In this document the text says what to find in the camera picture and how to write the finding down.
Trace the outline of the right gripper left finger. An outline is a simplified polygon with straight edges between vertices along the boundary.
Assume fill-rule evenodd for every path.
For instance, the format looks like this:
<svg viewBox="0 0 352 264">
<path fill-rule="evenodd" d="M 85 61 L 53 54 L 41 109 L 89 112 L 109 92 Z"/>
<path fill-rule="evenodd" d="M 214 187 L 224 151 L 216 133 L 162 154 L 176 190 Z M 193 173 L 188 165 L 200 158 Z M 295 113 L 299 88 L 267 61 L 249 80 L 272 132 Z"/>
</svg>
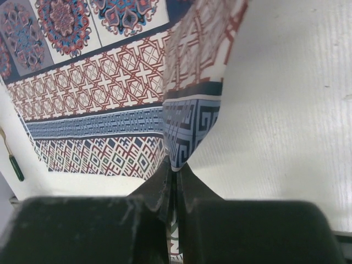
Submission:
<svg viewBox="0 0 352 264">
<path fill-rule="evenodd" d="M 169 263 L 168 157 L 131 194 L 32 197 L 1 236 L 1 263 Z"/>
</svg>

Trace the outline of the patterned placemat cloth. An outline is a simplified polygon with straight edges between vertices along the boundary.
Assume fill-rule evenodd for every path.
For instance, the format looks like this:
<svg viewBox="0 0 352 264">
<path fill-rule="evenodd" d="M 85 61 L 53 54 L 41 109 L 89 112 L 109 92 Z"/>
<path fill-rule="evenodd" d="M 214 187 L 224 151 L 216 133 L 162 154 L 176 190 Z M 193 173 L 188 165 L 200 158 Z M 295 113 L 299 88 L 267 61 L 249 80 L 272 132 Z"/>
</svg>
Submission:
<svg viewBox="0 0 352 264">
<path fill-rule="evenodd" d="M 50 172 L 180 170 L 215 125 L 248 1 L 1 1 L 1 78 Z"/>
</svg>

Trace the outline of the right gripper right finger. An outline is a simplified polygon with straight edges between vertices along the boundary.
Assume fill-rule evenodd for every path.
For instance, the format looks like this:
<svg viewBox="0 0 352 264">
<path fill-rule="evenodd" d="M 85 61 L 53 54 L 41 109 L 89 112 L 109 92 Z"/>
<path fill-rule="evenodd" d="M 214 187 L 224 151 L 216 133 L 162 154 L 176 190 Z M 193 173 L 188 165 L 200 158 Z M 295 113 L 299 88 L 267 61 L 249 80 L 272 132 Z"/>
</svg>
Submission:
<svg viewBox="0 0 352 264">
<path fill-rule="evenodd" d="M 322 211 L 307 201 L 225 200 L 190 169 L 176 174 L 185 263 L 344 263 Z"/>
</svg>

